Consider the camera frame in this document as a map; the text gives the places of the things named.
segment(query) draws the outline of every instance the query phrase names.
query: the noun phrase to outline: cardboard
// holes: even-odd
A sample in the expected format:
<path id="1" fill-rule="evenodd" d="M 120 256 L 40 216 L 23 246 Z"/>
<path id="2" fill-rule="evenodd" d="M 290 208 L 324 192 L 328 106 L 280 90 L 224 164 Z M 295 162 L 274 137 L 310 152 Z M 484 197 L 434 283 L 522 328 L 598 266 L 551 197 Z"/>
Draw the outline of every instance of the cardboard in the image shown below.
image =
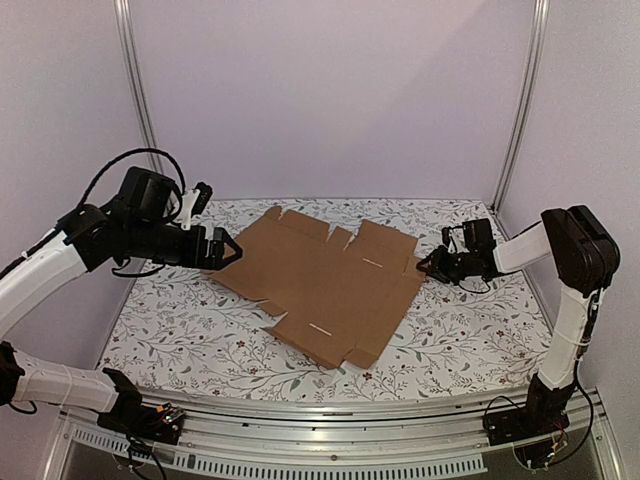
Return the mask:
<path id="1" fill-rule="evenodd" d="M 326 368 L 369 368 L 420 289 L 417 239 L 364 220 L 358 235 L 281 207 L 235 238 L 241 260 L 211 274 L 273 316 L 268 331 Z"/>

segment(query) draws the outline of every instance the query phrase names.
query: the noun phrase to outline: vertical metal pole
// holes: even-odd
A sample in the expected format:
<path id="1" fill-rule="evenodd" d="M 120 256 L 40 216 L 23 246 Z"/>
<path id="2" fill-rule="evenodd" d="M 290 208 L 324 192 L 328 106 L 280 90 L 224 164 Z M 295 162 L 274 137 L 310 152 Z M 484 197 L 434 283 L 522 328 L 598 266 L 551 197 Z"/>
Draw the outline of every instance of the vertical metal pole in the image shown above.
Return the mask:
<path id="1" fill-rule="evenodd" d="M 138 55 L 133 37 L 129 0 L 114 0 L 114 4 L 118 33 L 120 34 L 120 43 L 122 44 L 122 53 L 124 55 L 124 64 L 127 70 L 127 77 L 129 78 L 129 87 L 131 89 L 131 96 L 133 97 L 133 104 L 136 109 L 142 139 L 146 147 L 158 148 L 153 123 L 151 122 L 151 116 L 149 115 L 149 108 L 147 106 L 147 98 L 142 86 L 142 76 L 140 75 Z M 156 172 L 163 173 L 162 162 L 157 155 L 149 154 L 149 165 Z"/>
<path id="2" fill-rule="evenodd" d="M 544 44 L 544 36 L 547 28 L 547 17 L 549 12 L 549 0 L 536 0 L 535 11 L 533 15 L 533 26 L 531 29 L 531 41 L 529 43 L 529 53 L 527 56 L 527 66 L 525 68 L 524 81 L 522 82 L 522 91 L 520 92 L 520 101 L 516 113 L 509 147 L 505 157 L 500 179 L 493 196 L 493 202 L 490 209 L 497 214 L 500 213 L 504 205 L 513 170 L 518 159 L 518 152 L 522 144 L 524 129 L 529 116 L 531 100 L 533 98 L 533 90 L 538 75 L 538 66 L 542 55 L 542 47 Z"/>

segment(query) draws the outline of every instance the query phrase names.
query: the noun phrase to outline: cardboard slot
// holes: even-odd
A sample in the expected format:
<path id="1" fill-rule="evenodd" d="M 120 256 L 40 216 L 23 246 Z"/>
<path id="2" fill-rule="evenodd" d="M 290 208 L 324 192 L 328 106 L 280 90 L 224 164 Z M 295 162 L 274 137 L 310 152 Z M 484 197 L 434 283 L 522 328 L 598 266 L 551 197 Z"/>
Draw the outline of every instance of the cardboard slot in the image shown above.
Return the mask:
<path id="1" fill-rule="evenodd" d="M 370 263 L 371 265 L 375 265 L 376 267 L 382 268 L 382 265 L 380 265 L 379 263 L 376 263 L 372 260 L 369 260 L 368 258 L 363 258 L 362 260 L 364 260 L 365 262 Z"/>
<path id="2" fill-rule="evenodd" d="M 316 325 L 316 324 L 314 324 L 314 323 L 310 323 L 310 324 L 309 324 L 309 326 L 310 326 L 311 328 L 315 328 L 316 330 L 318 330 L 318 331 L 320 331 L 320 332 L 324 333 L 325 335 L 329 335 L 329 336 L 331 336 L 331 332 L 327 332 L 324 328 L 320 328 L 319 326 L 317 326 L 317 325 Z"/>

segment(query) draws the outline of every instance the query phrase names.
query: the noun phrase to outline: floral pattern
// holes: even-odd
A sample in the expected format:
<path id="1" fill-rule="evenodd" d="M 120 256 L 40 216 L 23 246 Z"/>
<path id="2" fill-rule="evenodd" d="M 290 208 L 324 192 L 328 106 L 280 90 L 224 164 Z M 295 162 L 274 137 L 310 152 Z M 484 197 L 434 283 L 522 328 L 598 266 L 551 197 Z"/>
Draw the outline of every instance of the floral pattern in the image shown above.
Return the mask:
<path id="1" fill-rule="evenodd" d="M 237 235 L 276 204 L 353 232 L 365 218 L 398 228 L 419 239 L 419 256 L 440 243 L 442 227 L 489 216 L 475 201 L 235 200 L 212 202 L 199 223 Z M 348 363 L 326 370 L 266 333 L 276 320 L 255 303 L 199 271 L 166 268 L 136 282 L 101 364 L 147 388 L 296 402 L 420 399 L 526 384 L 550 334 L 524 277 L 496 279 L 489 291 L 479 281 L 464 287 L 428 279 L 370 370 Z"/>

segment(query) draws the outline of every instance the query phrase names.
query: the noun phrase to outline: metal frame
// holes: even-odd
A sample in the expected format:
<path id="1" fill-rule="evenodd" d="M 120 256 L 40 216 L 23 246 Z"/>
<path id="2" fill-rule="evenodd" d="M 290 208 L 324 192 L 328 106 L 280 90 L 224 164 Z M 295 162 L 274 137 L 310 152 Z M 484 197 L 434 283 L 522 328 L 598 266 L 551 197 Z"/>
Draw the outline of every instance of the metal frame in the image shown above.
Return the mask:
<path id="1" fill-rule="evenodd" d="M 516 113 L 509 147 L 500 172 L 498 186 L 493 196 L 490 209 L 499 214 L 504 205 L 509 184 L 518 159 L 518 152 L 522 144 L 524 129 L 529 116 L 533 91 L 538 76 L 538 67 L 540 57 L 542 55 L 542 47 L 544 44 L 545 31 L 547 28 L 547 17 L 549 13 L 549 0 L 536 0 L 535 11 L 533 15 L 533 26 L 531 29 L 531 41 L 529 42 L 529 53 L 527 55 L 527 64 L 522 82 L 522 91 L 520 92 L 520 101 L 518 102 L 518 110 Z"/>
<path id="2" fill-rule="evenodd" d="M 521 402 L 526 389 L 509 393 Z M 623 478 L 615 445 L 610 444 L 600 398 L 595 391 L 589 395 L 596 407 L 601 442 L 598 456 L 605 478 Z M 177 401 L 187 410 L 180 443 L 176 447 L 156 444 L 154 449 L 169 468 L 204 475 L 217 473 L 217 478 L 242 475 L 220 475 L 213 470 L 216 464 L 228 466 L 227 473 L 229 469 L 240 473 L 252 467 L 287 470 L 292 472 L 290 478 L 303 478 L 300 472 L 316 472 L 315 478 L 321 478 L 323 473 L 323 478 L 334 480 L 364 479 L 373 478 L 365 473 L 374 471 L 395 471 L 393 478 L 398 479 L 425 478 L 413 476 L 411 469 L 417 472 L 429 466 L 466 462 L 491 451 L 511 448 L 510 444 L 490 447 L 482 429 L 484 410 L 494 396 L 495 393 L 488 392 L 464 398 L 352 406 L 211 398 Z M 166 401 L 168 397 L 165 392 L 145 392 L 145 399 L 152 403 L 159 399 Z M 570 431 L 588 423 L 589 406 L 582 396 L 570 400 L 567 412 L 572 422 Z M 50 457 L 55 461 L 50 462 L 46 479 L 60 478 L 64 467 L 60 458 L 66 456 L 72 441 L 124 455 L 123 437 L 96 427 L 95 417 L 96 414 L 85 410 L 61 414 L 58 439 Z M 398 465 L 406 469 L 404 473 L 398 474 Z M 481 462 L 477 466 L 484 468 Z"/>
<path id="3" fill-rule="evenodd" d="M 135 39 L 133 36 L 133 24 L 131 22 L 131 12 L 129 10 L 129 0 L 114 0 L 116 9 L 116 20 L 118 23 L 118 33 L 122 44 L 122 54 L 124 64 L 129 78 L 129 87 L 133 98 L 133 105 L 138 117 L 140 133 L 146 147 L 158 148 L 156 136 L 153 130 L 153 122 L 149 114 L 147 97 L 142 86 L 142 76 L 138 63 Z M 149 165 L 153 170 L 164 173 L 160 158 L 155 154 L 149 154 Z"/>

